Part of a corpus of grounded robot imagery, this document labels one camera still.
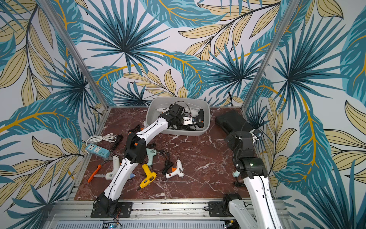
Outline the white pink glue gun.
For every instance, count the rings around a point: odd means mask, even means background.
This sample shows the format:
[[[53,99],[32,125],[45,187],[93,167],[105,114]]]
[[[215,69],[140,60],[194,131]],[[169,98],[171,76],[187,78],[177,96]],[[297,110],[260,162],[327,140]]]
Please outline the white pink glue gun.
[[[190,114],[191,116],[198,116],[198,113],[199,113],[200,109],[196,109],[196,108],[188,108],[188,107],[185,107],[185,112]]]

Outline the white orange trigger glue gun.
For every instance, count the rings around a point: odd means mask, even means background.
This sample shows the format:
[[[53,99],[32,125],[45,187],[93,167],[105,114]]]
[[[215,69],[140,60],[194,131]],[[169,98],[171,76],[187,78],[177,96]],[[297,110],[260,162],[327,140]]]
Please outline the white orange trigger glue gun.
[[[160,112],[160,113],[165,113],[167,111],[169,111],[169,108],[157,108],[156,111]]]

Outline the small mint glue gun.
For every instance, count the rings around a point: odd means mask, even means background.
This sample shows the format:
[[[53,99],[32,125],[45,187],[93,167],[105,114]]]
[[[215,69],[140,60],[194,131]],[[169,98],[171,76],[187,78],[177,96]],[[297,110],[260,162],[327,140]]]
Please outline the small mint glue gun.
[[[237,178],[240,176],[240,172],[236,170],[235,172],[232,173],[232,176]]]

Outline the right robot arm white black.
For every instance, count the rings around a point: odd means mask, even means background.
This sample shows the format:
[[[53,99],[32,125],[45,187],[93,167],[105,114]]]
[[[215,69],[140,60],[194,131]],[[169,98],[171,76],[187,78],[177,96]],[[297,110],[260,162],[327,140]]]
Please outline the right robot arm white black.
[[[283,229],[275,208],[268,173],[262,159],[254,156],[257,137],[245,131],[232,131],[225,138],[233,151],[233,164],[249,192],[254,216],[238,194],[226,194],[223,210],[231,214],[241,229]]]

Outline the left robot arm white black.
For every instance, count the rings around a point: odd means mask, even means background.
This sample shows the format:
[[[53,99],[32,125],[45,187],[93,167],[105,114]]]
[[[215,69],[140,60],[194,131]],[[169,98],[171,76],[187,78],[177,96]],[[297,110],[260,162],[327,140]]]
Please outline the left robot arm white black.
[[[117,203],[130,174],[144,162],[146,145],[158,134],[170,126],[182,125],[184,115],[160,114],[155,122],[138,133],[130,133],[124,151],[121,165],[109,186],[96,199],[93,209],[101,210],[103,214],[115,216],[118,213]]]

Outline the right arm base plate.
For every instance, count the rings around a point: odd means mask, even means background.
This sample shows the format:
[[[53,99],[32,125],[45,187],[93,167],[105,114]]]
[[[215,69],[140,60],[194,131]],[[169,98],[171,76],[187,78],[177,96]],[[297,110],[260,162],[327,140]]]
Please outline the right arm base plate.
[[[209,212],[210,217],[233,217],[229,212],[228,205],[223,201],[210,201],[204,210]]]

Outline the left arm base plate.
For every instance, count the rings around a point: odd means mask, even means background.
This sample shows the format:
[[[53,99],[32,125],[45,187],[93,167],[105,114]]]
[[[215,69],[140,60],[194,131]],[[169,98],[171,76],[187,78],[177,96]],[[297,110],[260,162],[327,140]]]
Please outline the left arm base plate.
[[[132,202],[116,202],[111,207],[105,207],[100,202],[95,202],[91,218],[130,218],[132,205]]]

